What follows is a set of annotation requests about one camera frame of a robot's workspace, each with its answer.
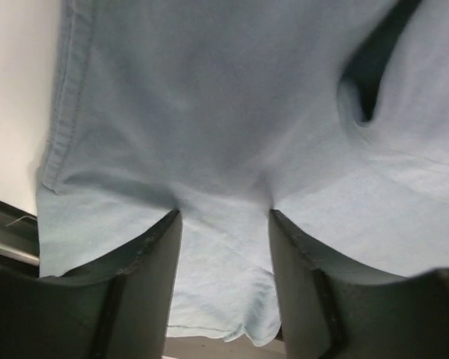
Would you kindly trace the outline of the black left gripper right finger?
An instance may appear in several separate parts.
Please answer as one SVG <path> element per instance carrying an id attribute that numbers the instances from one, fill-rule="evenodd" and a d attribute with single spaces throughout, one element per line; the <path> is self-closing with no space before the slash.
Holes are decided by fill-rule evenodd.
<path id="1" fill-rule="evenodd" d="M 449 358 L 449 269 L 380 271 L 275 209 L 269 246 L 289 358 Z"/>

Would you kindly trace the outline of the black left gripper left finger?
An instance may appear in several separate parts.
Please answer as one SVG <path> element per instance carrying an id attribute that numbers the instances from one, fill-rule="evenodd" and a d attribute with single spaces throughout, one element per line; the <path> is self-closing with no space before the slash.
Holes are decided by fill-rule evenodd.
<path id="1" fill-rule="evenodd" d="M 182 223 L 170 211 L 60 277 L 0 265 L 0 358 L 160 358 Z"/>

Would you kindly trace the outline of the grey polo shirt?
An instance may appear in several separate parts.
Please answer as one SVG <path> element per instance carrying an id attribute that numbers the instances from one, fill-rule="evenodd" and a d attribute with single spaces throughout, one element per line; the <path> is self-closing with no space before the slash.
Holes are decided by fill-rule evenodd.
<path id="1" fill-rule="evenodd" d="M 369 266 L 449 266 L 449 1 L 66 1 L 40 275 L 183 237 L 171 337 L 270 342 L 267 213 Z"/>

